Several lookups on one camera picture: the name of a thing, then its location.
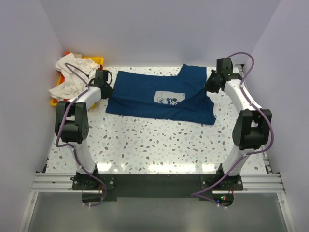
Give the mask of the blue printed t-shirt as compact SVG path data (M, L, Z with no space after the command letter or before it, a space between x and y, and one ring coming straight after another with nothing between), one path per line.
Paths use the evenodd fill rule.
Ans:
M119 71L106 112L214 125L214 103L204 89L206 80L205 67L186 64L176 76Z

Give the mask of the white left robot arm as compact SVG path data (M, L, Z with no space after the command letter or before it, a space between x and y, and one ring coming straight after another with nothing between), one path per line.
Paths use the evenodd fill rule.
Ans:
M90 82L81 94L68 101L58 102L56 107L56 146L71 148L77 166L76 174L71 178L73 190L104 188L87 145L88 110L96 102L112 95L112 74L108 70L93 70L89 77Z

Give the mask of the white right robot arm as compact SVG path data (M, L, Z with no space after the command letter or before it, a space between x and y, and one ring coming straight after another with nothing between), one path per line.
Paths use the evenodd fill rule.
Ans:
M249 156L260 153L260 148L266 145L269 136L273 135L271 111L263 109L254 101L243 79L240 74L233 72L230 58L221 58L216 61L216 70L211 71L204 85L207 92L218 93L222 90L231 99L239 114L232 131L233 148L226 160L220 164L207 190L217 187L225 180L237 182Z

